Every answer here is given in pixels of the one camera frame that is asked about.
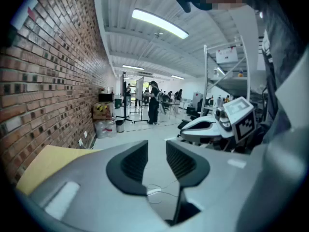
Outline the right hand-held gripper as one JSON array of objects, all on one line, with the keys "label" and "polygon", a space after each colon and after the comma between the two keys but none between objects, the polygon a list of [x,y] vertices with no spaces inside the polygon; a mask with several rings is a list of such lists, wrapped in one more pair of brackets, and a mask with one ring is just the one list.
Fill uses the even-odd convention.
[{"label": "right hand-held gripper", "polygon": [[180,129],[180,136],[195,144],[207,144],[221,139],[234,139],[241,142],[256,130],[253,105],[244,97],[239,97],[222,107],[214,114],[200,116]]}]

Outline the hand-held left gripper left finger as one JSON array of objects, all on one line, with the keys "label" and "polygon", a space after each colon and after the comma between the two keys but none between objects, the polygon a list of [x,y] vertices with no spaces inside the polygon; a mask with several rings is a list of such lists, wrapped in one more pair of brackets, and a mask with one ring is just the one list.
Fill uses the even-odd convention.
[{"label": "hand-held left gripper left finger", "polygon": [[142,184],[144,169],[148,163],[148,141],[140,141],[115,155],[106,166],[110,182],[128,195],[146,196]]}]

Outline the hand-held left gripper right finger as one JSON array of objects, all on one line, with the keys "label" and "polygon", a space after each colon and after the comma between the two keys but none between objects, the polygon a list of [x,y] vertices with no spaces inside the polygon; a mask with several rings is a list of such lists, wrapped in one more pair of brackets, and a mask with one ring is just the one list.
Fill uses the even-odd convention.
[{"label": "hand-held left gripper right finger", "polygon": [[167,162],[181,188],[198,186],[210,173],[207,159],[188,147],[188,144],[179,141],[166,142]]}]

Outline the white cabinet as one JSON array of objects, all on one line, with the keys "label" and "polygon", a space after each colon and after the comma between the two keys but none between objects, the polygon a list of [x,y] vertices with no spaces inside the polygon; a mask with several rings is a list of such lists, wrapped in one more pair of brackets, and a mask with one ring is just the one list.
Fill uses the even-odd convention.
[{"label": "white cabinet", "polygon": [[195,110],[198,108],[198,103],[200,100],[203,99],[203,94],[200,92],[194,92],[193,93],[193,98],[192,98],[192,107],[194,107]]}]

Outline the pack of water bottles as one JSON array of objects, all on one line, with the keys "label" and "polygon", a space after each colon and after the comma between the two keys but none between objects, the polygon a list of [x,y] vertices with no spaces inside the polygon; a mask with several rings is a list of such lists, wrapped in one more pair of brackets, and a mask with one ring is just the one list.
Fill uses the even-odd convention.
[{"label": "pack of water bottles", "polygon": [[98,139],[114,137],[117,133],[115,120],[99,120],[94,125]]}]

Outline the white metal shelving unit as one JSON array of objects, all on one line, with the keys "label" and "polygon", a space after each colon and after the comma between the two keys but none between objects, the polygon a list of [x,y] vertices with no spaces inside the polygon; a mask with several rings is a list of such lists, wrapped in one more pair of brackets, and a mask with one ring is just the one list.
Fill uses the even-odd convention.
[{"label": "white metal shelving unit", "polygon": [[209,74],[209,71],[208,71],[208,49],[211,50],[211,49],[215,49],[215,48],[218,48],[218,47],[223,47],[223,46],[227,46],[228,43],[224,43],[224,44],[221,44],[221,45],[215,45],[214,47],[210,47],[208,48],[206,44],[203,45],[203,50],[204,50],[204,64],[205,64],[205,82],[204,82],[204,94],[203,94],[203,100],[202,100],[202,108],[201,108],[201,112],[200,112],[200,117],[203,116],[203,113],[204,113],[204,108],[205,108],[205,101],[206,101],[206,96],[207,96],[207,92],[208,90],[211,90],[214,86],[216,86],[218,83],[220,83],[222,80],[226,79],[227,78],[227,75],[230,74],[237,66],[239,66],[244,60],[247,61],[247,52],[246,52],[246,47],[243,47],[243,50],[244,50],[244,57],[233,67],[231,68],[226,75],[222,76],[220,79],[218,79],[212,86],[210,86],[208,88],[208,74]]}]

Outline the white box with red flags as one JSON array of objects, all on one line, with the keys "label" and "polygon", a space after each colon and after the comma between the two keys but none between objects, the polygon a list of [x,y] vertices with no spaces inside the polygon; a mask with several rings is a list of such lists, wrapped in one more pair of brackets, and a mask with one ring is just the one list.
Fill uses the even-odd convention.
[{"label": "white box with red flags", "polygon": [[226,49],[217,50],[215,54],[217,64],[238,62],[236,47],[228,47]]}]

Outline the cardboard box with hazard tape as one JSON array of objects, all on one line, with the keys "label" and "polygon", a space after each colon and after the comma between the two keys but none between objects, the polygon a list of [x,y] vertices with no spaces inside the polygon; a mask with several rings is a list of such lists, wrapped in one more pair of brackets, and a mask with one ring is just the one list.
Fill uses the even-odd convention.
[{"label": "cardboard box with hazard tape", "polygon": [[92,106],[94,120],[112,120],[114,106],[112,102],[96,103]]}]

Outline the black appliance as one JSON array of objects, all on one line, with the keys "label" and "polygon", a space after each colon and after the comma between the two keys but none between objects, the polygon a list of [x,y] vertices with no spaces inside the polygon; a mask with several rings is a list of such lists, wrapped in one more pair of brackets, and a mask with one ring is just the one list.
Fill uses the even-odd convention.
[{"label": "black appliance", "polygon": [[113,102],[114,101],[114,95],[113,94],[100,93],[98,95],[98,101],[100,103],[102,103],[102,102]]}]

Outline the person's dark shirt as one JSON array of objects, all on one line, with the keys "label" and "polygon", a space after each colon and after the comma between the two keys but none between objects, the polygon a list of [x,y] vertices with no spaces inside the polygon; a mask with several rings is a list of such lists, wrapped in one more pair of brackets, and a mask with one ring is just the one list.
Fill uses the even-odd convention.
[{"label": "person's dark shirt", "polygon": [[290,0],[248,0],[248,4],[263,13],[269,46],[263,50],[268,89],[268,123],[263,143],[291,126],[275,92],[293,71],[309,43],[309,32],[296,14],[298,4]]}]

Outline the white board on stand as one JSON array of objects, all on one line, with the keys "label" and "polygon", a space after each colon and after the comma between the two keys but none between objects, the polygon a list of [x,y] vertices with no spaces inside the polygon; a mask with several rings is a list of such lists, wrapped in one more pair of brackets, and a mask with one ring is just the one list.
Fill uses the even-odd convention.
[{"label": "white board on stand", "polygon": [[133,120],[129,118],[129,115],[126,114],[127,112],[127,101],[126,101],[126,81],[125,81],[125,78],[126,78],[126,72],[123,72],[122,75],[121,75],[121,96],[123,97],[123,102],[124,102],[124,108],[123,108],[123,112],[124,112],[124,115],[123,116],[117,116],[117,118],[122,118],[124,121],[129,121],[131,123],[133,123]]},{"label": "white board on stand", "polygon": [[135,120],[134,121],[134,124],[136,122],[145,122],[146,119],[142,119],[142,113],[143,113],[143,83],[144,83],[144,77],[140,78],[138,81],[137,81],[137,84],[136,84],[136,98],[140,101],[140,119],[139,120]]}]

